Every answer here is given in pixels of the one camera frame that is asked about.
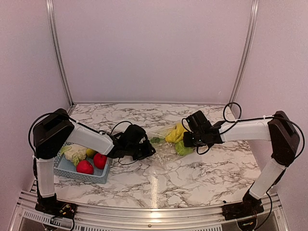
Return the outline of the clear zip top bag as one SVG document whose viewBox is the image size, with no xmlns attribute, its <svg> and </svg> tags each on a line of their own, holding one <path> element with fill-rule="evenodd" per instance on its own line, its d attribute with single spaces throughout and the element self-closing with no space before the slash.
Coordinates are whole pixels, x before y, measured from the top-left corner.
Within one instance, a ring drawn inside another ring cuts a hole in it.
<svg viewBox="0 0 308 231">
<path fill-rule="evenodd" d="M 152 137 L 160 137 L 165 138 L 170 131 L 176 126 L 176 124 L 166 125 L 158 130 L 151 131 L 149 138 Z M 160 165 L 164 166 L 170 164 L 172 162 L 178 161 L 185 156 L 179 156 L 175 151 L 175 143 L 161 143 L 161 144 L 152 144 L 151 145 L 155 148 L 156 153 L 154 154 L 155 161 Z"/>
</svg>

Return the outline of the red fake apple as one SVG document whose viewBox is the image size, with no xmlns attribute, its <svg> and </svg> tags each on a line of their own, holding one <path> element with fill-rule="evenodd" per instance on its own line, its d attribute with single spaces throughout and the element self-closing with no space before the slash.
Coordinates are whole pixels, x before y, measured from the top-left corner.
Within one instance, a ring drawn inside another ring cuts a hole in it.
<svg viewBox="0 0 308 231">
<path fill-rule="evenodd" d="M 103 170 L 105 168 L 107 160 L 107 156 L 97 153 L 93 158 L 93 163 L 98 169 Z"/>
<path fill-rule="evenodd" d="M 94 167 L 93 167 L 93 165 L 89 161 L 82 160 L 76 166 L 76 171 L 78 173 L 93 175 Z"/>
</svg>

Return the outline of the small green yellow fake fruit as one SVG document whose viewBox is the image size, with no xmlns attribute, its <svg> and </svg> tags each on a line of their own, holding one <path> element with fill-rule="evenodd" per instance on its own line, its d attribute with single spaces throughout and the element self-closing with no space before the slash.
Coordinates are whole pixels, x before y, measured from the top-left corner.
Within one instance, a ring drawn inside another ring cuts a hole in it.
<svg viewBox="0 0 308 231">
<path fill-rule="evenodd" d="M 86 150 L 86 155 L 87 155 L 88 158 L 93 159 L 96 154 L 97 154 L 97 151 L 95 151 L 93 149 L 88 148 Z"/>
</svg>

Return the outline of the white green fake cabbage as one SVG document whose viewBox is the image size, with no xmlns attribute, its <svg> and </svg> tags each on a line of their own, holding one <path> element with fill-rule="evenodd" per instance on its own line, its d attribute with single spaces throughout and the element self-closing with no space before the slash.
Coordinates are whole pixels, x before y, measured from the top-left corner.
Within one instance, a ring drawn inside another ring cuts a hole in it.
<svg viewBox="0 0 308 231">
<path fill-rule="evenodd" d="M 73 163 L 76 167 L 79 162 L 85 160 L 87 158 L 86 154 L 87 148 L 78 144 L 71 144 L 67 146 L 63 146 L 60 150 L 60 155 L 65 156 L 66 160 Z"/>
</svg>

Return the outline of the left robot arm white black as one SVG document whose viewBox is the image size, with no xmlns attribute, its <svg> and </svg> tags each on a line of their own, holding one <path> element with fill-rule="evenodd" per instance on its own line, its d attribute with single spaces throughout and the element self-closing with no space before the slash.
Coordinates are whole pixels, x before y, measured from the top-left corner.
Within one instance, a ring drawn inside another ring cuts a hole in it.
<svg viewBox="0 0 308 231">
<path fill-rule="evenodd" d="M 156 152 L 146 131 L 138 125 L 129 125 L 124 132 L 112 135 L 74 120 L 63 108 L 38 117 L 30 127 L 28 141 L 34 152 L 33 170 L 38 186 L 38 204 L 50 214 L 57 214 L 61 210 L 53 183 L 53 163 L 67 141 L 112 159 L 130 156 L 134 161 L 139 161 Z"/>
</svg>

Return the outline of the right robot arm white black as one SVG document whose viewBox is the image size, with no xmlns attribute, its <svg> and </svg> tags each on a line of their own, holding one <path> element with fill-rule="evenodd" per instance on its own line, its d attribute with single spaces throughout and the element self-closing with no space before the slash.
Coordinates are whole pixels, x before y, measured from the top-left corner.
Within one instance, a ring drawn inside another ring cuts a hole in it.
<svg viewBox="0 0 308 231">
<path fill-rule="evenodd" d="M 229 120 L 224 116 L 221 121 L 211 124 L 199 110 L 181 122 L 185 128 L 184 146 L 196 150 L 205 146 L 210 151 L 214 145 L 234 141 L 267 144 L 265 150 L 270 152 L 268 162 L 238 206 L 238 211 L 244 216 L 250 215 L 257 208 L 257 202 L 279 182 L 306 145 L 301 127 L 290 120 L 284 111 L 247 119 L 239 116 Z"/>
</svg>

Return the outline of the green fake lettuce leaf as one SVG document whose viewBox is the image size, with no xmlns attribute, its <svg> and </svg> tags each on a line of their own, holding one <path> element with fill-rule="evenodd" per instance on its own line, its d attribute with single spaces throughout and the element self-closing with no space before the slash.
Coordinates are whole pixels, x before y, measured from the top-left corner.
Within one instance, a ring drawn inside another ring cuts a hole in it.
<svg viewBox="0 0 308 231">
<path fill-rule="evenodd" d="M 183 140 L 175 144 L 175 151 L 179 156 L 186 156 L 194 152 L 194 149 L 191 147 L 185 147 Z"/>
</svg>

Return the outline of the light blue plastic basket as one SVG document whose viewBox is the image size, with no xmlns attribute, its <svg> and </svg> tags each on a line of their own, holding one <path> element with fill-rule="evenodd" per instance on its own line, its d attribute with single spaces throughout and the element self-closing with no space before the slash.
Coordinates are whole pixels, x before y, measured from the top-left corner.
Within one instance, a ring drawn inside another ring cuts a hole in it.
<svg viewBox="0 0 308 231">
<path fill-rule="evenodd" d="M 112 163 L 104 157 L 96 161 L 90 157 L 92 152 L 80 145 L 66 142 L 54 160 L 55 175 L 84 182 L 105 184 Z"/>
</svg>

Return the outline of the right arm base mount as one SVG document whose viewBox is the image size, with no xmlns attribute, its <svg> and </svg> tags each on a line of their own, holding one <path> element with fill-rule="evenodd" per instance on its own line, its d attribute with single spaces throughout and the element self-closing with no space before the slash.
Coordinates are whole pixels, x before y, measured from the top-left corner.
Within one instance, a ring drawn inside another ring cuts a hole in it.
<svg viewBox="0 0 308 231">
<path fill-rule="evenodd" d="M 225 220 L 256 216 L 262 212 L 264 212 L 264 207 L 261 199 L 254 198 L 249 191 L 246 192 L 241 202 L 225 204 L 222 207 L 222 215 Z"/>
</svg>

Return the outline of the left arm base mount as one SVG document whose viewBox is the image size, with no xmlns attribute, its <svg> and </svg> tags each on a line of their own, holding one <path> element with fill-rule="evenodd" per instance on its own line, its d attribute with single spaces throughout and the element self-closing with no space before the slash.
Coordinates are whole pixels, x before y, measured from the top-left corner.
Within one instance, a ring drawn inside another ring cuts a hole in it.
<svg viewBox="0 0 308 231">
<path fill-rule="evenodd" d="M 77 205 L 74 203 L 59 201 L 56 194 L 44 198 L 38 191 L 35 209 L 39 212 L 52 215 L 53 218 L 60 217 L 73 219 L 75 217 Z"/>
</svg>

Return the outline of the right aluminium frame post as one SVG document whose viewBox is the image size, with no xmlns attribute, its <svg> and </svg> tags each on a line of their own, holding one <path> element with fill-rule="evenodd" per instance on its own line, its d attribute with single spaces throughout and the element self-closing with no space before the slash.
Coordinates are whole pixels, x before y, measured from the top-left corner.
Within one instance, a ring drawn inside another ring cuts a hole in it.
<svg viewBox="0 0 308 231">
<path fill-rule="evenodd" d="M 244 43 L 244 48 L 239 64 L 239 68 L 237 71 L 236 79 L 231 91 L 231 95 L 229 98 L 229 102 L 234 102 L 238 96 L 241 83 L 244 78 L 245 68 L 248 61 L 249 53 L 252 48 L 253 39 L 256 31 L 256 25 L 257 25 L 257 15 L 259 10 L 259 0 L 253 0 L 251 4 L 251 10 L 249 14 L 249 20 L 248 20 L 248 28 L 246 33 L 246 39 Z"/>
</svg>

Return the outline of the aluminium frame post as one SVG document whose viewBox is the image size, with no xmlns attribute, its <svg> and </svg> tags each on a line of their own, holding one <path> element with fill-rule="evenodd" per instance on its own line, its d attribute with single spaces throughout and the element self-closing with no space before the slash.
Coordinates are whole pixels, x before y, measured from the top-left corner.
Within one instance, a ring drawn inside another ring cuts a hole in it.
<svg viewBox="0 0 308 231">
<path fill-rule="evenodd" d="M 69 107 L 71 108 L 74 106 L 74 102 L 73 102 L 73 98 L 72 98 L 71 91 L 69 88 L 69 84 L 68 84 L 68 80 L 67 80 L 66 72 L 64 68 L 64 63 L 62 59 L 60 43 L 59 43 L 58 34 L 57 34 L 53 1 L 46 0 L 46 7 L 47 7 L 47 15 L 48 15 L 48 20 L 49 20 L 49 25 L 50 25 L 51 39 L 52 39 L 53 48 L 55 52 L 56 62 L 57 62 L 57 66 L 59 69 L 61 82 L 64 88 L 64 94 L 68 101 Z"/>
<path fill-rule="evenodd" d="M 252 48 L 253 39 L 256 31 L 256 25 L 257 25 L 257 15 L 259 10 L 259 0 L 253 0 L 251 4 L 251 10 L 249 14 L 249 20 L 248 20 L 248 28 L 246 33 L 246 39 L 244 43 L 244 48 L 239 64 L 239 68 L 237 71 L 236 79 L 231 91 L 231 95 L 229 98 L 229 102 L 234 102 L 238 96 L 241 83 L 244 78 L 245 68 L 248 61 L 249 53 Z"/>
</svg>

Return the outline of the front aluminium rail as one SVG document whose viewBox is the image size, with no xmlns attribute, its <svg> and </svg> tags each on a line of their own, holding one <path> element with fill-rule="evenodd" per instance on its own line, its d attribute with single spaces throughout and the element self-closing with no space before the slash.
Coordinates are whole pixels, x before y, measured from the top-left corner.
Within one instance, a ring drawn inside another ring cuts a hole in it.
<svg viewBox="0 0 308 231">
<path fill-rule="evenodd" d="M 10 231 L 237 231 L 248 218 L 226 220 L 223 205 L 188 208 L 121 208 L 77 204 L 75 219 L 55 218 L 35 210 L 37 196 L 21 192 Z"/>
</svg>

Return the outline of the left aluminium frame post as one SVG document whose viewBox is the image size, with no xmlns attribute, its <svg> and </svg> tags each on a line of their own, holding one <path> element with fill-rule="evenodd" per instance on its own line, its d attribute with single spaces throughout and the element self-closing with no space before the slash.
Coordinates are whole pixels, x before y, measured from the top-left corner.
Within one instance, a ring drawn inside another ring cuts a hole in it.
<svg viewBox="0 0 308 231">
<path fill-rule="evenodd" d="M 71 108 L 74 106 L 74 102 L 73 102 L 73 98 L 72 98 L 71 91 L 69 88 L 69 84 L 68 84 L 68 80 L 67 80 L 66 72 L 64 68 L 64 63 L 62 59 L 60 43 L 59 43 L 58 34 L 57 34 L 53 1 L 46 0 L 46 7 L 47 7 L 47 15 L 48 15 L 48 20 L 49 20 L 49 25 L 50 25 L 51 39 L 52 39 L 53 48 L 55 52 L 56 62 L 57 62 L 57 66 L 59 69 L 61 82 L 64 88 L 64 94 L 68 101 L 69 107 Z"/>
</svg>

